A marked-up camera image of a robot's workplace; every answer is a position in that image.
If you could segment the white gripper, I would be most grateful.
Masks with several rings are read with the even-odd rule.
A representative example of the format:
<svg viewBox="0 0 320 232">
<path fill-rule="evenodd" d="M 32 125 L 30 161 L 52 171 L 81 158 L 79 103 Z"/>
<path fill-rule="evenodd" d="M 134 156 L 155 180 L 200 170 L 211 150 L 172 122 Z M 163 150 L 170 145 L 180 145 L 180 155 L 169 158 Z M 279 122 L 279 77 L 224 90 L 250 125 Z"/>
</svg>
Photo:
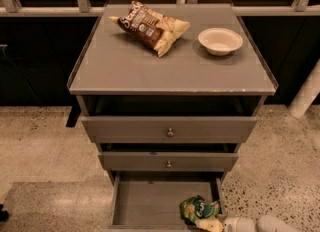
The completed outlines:
<svg viewBox="0 0 320 232">
<path fill-rule="evenodd" d="M 244 217 L 226 217 L 222 223 L 215 218 L 199 219 L 195 224 L 208 232 L 223 232 L 223 228 L 224 232 L 257 232 L 256 222 Z"/>
</svg>

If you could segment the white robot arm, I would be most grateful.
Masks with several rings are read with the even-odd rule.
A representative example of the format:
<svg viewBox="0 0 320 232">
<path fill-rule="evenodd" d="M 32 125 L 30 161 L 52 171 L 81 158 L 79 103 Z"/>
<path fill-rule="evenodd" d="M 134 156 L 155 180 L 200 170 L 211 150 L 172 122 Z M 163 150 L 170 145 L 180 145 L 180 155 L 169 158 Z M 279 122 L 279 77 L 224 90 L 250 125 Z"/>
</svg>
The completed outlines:
<svg viewBox="0 0 320 232">
<path fill-rule="evenodd" d="M 270 215 L 261 216 L 257 220 L 219 215 L 217 218 L 196 220 L 195 224 L 207 232 L 299 232 L 279 218 Z"/>
</svg>

